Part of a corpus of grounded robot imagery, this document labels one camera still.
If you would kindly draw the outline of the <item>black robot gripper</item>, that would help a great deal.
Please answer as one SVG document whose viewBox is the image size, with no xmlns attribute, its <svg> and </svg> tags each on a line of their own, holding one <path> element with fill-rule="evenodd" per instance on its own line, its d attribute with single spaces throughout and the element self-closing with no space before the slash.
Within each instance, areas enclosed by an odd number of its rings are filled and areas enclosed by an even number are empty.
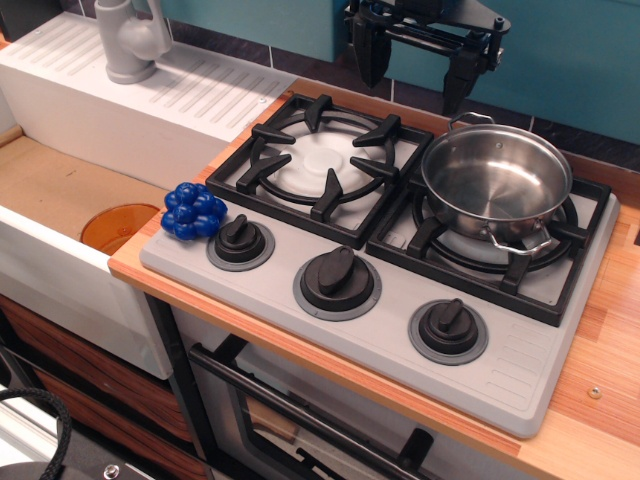
<svg viewBox="0 0 640 480">
<path fill-rule="evenodd" d="M 442 114 L 451 116 L 490 66 L 511 22 L 479 1 L 350 1 L 344 11 L 360 77 L 374 88 L 383 79 L 391 45 L 455 51 L 443 82 Z"/>
</svg>

